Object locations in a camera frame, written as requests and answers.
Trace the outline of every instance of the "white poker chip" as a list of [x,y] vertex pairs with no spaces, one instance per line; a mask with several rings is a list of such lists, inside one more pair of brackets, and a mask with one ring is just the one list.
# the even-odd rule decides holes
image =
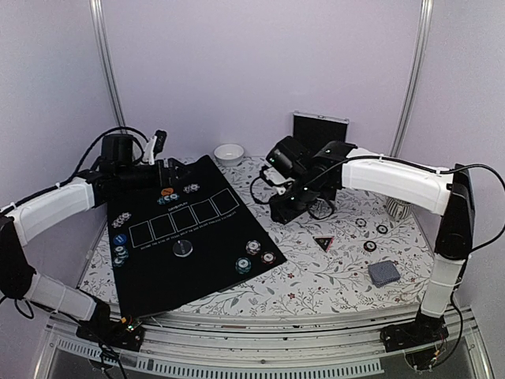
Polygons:
[[258,241],[252,240],[247,242],[245,246],[245,251],[247,251],[251,255],[256,255],[261,250],[261,244]]
[[273,253],[265,253],[261,256],[261,261],[266,264],[274,263],[275,255]]
[[112,260],[112,266],[113,267],[121,267],[125,263],[125,260],[120,257],[116,257]]
[[247,258],[238,258],[235,269],[239,274],[246,274],[251,270],[251,261]]

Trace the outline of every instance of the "stack of poker chips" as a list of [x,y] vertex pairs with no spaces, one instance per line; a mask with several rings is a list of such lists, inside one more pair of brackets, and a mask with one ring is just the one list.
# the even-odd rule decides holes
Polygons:
[[131,213],[124,212],[122,213],[114,222],[112,223],[112,227],[118,228],[122,227],[122,225],[129,220],[129,218],[132,216]]
[[171,195],[161,196],[158,199],[158,204],[159,205],[166,205],[166,204],[170,203],[171,201],[176,201],[176,200],[179,200],[179,195],[177,195],[176,193],[172,193]]
[[199,189],[200,189],[200,186],[198,186],[197,184],[190,184],[189,186],[184,187],[183,191],[185,193],[191,193],[191,192],[196,192]]
[[112,260],[112,267],[123,266],[128,257],[128,250],[124,246],[114,247],[114,259]]

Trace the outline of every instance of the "metal frame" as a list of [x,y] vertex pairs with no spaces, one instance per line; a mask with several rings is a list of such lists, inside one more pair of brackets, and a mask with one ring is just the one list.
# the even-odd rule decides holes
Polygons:
[[428,34],[430,22],[432,19],[433,0],[422,0],[421,16],[419,19],[419,28],[417,30],[416,50],[413,58],[412,70],[410,71],[409,86],[405,100],[403,101],[402,113],[396,129],[395,139],[391,148],[390,156],[397,157],[402,149],[403,141],[407,127],[409,125],[410,114],[412,113],[412,106],[417,91],[417,82],[421,74],[421,66],[423,58],[425,57],[425,49],[428,43]]
[[93,26],[95,28],[96,43],[100,59],[102,61],[103,73],[107,82],[110,101],[114,111],[114,117],[118,126],[126,126],[125,116],[119,100],[118,86],[112,69],[112,60],[110,58],[109,43],[107,42],[107,33],[105,30],[105,20],[103,18],[102,0],[90,0],[92,11]]
[[[392,310],[375,310],[365,312],[365,316],[349,313],[291,317],[290,320],[257,317],[256,324],[251,319],[242,325],[230,324],[231,319],[238,323],[240,317],[223,320],[223,317],[206,316],[206,321],[202,317],[190,321],[171,313],[144,324],[146,336],[139,353],[118,352],[127,370],[167,377],[360,377],[382,372],[381,358],[404,353],[386,353],[379,340],[379,330],[384,325],[412,320],[416,309],[416,306],[399,307],[399,315],[393,315]],[[473,314],[469,308],[462,312],[465,320],[462,343],[468,347],[475,377],[492,379]],[[445,317],[449,340],[455,340],[459,316],[449,309]],[[75,331],[76,325],[64,317],[55,315],[50,319],[43,335],[35,379],[47,379],[57,349],[99,361],[96,344],[79,340]],[[331,376],[332,370],[339,374]]]

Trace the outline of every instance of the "table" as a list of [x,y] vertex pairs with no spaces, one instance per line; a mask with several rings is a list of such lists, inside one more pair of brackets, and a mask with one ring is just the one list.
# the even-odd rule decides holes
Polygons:
[[[304,214],[287,225],[274,223],[268,206],[255,204],[249,194],[249,184],[264,164],[261,158],[247,157],[238,167],[220,169],[288,261],[262,276],[191,302],[173,313],[303,316],[385,309],[420,301],[433,258],[413,216],[396,222],[386,213],[384,196],[344,189],[337,193],[335,214],[326,220],[318,221]],[[254,190],[263,199],[273,194],[261,182]],[[377,230],[379,225],[386,227],[380,228],[383,234]],[[313,239],[321,236],[335,237],[327,252]],[[376,244],[374,251],[364,248],[367,241]],[[402,278],[376,288],[369,278],[367,265],[385,260],[395,263]],[[118,303],[107,229],[79,288],[105,302]]]

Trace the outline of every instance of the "white bowl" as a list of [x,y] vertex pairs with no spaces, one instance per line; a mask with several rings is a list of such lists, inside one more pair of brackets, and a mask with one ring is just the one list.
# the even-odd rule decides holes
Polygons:
[[214,150],[214,156],[222,166],[235,167],[244,157],[244,148],[239,144],[222,144]]

